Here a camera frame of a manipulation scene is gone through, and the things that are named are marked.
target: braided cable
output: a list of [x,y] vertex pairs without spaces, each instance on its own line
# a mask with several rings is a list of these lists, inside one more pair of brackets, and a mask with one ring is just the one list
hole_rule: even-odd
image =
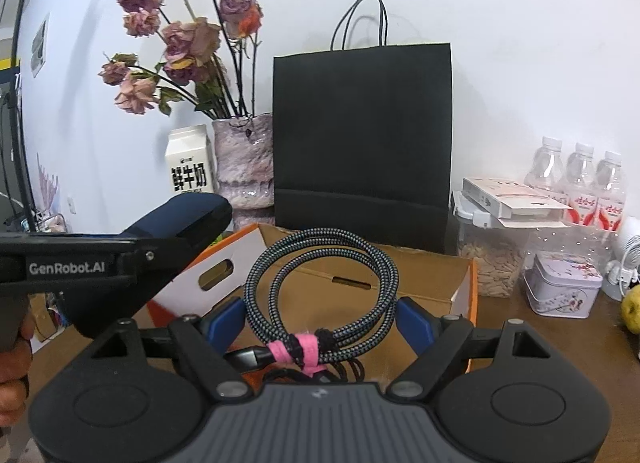
[[[260,278],[277,260],[299,250],[306,250],[279,269],[271,283],[268,296],[267,319],[257,303],[257,288]],[[283,237],[267,248],[258,257],[244,285],[244,302],[249,326],[260,342],[268,344],[276,340],[287,343],[289,332],[285,328],[278,295],[284,279],[303,263],[321,257],[346,257],[367,266],[380,279],[378,299],[371,310],[354,322],[331,332],[335,347],[322,350],[320,364],[332,364],[354,359],[377,346],[389,333],[396,316],[396,293],[398,292],[398,269],[393,260],[379,248],[367,243],[351,232],[316,228],[303,230]]]

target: bag handle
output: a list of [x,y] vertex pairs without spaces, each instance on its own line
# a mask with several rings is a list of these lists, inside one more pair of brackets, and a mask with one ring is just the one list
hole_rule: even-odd
[[[349,31],[349,25],[351,24],[351,19],[353,18],[353,15],[355,14],[356,9],[358,8],[358,6],[360,6],[360,3],[363,1],[364,0],[356,0],[356,2],[353,3],[353,5],[351,5],[349,10],[347,10],[346,13],[342,16],[342,18],[340,19],[340,22],[338,23],[338,26],[335,27],[334,35],[331,38],[330,50],[332,51],[334,50],[335,37],[338,35],[338,31],[340,30],[342,23],[348,17],[349,19],[347,20],[347,24],[344,27],[344,35],[342,36],[342,49],[344,50],[344,47],[347,43],[347,33]],[[386,14],[385,3],[383,2],[383,0],[378,0],[378,3],[380,4],[380,24],[378,25],[378,42],[379,42],[378,45],[386,46],[386,40],[389,33],[389,20]]]

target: plastic water bottle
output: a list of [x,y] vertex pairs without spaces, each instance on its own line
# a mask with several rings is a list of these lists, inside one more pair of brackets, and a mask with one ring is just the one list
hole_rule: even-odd
[[622,157],[607,151],[598,162],[593,193],[598,196],[594,224],[603,230],[618,230],[626,200],[626,181],[622,172]]
[[565,221],[576,225],[593,225],[598,198],[593,191],[596,170],[593,167],[593,146],[578,142],[575,153],[569,156],[564,177],[564,193],[571,208],[564,214]]
[[542,137],[542,147],[533,157],[533,166],[524,179],[530,187],[545,190],[550,198],[566,204],[567,197],[562,190],[564,168],[562,167],[562,140]]

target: black cable tie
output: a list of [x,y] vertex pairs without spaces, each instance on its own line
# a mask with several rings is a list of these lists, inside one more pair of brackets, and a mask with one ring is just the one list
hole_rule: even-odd
[[318,351],[320,353],[327,353],[335,349],[337,342],[335,341],[334,334],[328,329],[318,328],[314,335],[318,339]]
[[290,333],[287,337],[287,341],[285,342],[285,347],[287,348],[287,352],[289,353],[289,355],[291,355],[291,358],[293,358],[293,361],[299,367],[304,367],[305,350],[303,350],[302,346],[300,345],[298,337]]

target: yellow fruit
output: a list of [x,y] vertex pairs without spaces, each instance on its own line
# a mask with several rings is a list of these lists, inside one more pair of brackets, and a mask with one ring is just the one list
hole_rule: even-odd
[[633,287],[626,293],[620,313],[627,329],[635,335],[640,334],[640,286]]

